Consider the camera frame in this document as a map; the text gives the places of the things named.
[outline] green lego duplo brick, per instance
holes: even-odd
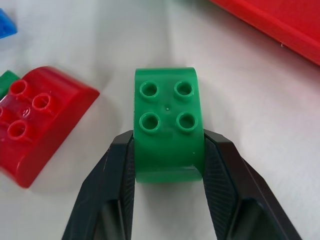
[[[10,85],[20,79],[12,71],[6,71],[0,76],[0,100],[7,94]]]
[[[202,179],[205,137],[194,68],[136,70],[133,136],[137,182]]]

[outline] plastic toy block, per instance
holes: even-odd
[[[7,94],[10,85],[18,79],[20,79],[20,77],[9,70],[0,76],[0,100]]]
[[[0,102],[2,170],[28,188],[98,96],[52,67],[15,81]]]
[[[17,28],[15,23],[0,8],[0,39],[16,34]]]
[[[133,135],[137,182],[202,179],[205,142],[194,68],[136,70]]]
[[[210,0],[320,65],[319,0]]]

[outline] red lego duplo brick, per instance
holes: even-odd
[[[47,66],[15,81],[0,101],[0,168],[28,188],[98,96]]]

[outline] white table surface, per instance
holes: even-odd
[[[232,140],[304,240],[320,239],[320,67],[205,0],[0,0],[0,73],[55,66],[97,88],[29,189],[0,173],[0,239],[58,240],[80,186],[133,128],[136,68],[195,67],[204,127]],[[214,240],[202,182],[136,185],[132,240]]]

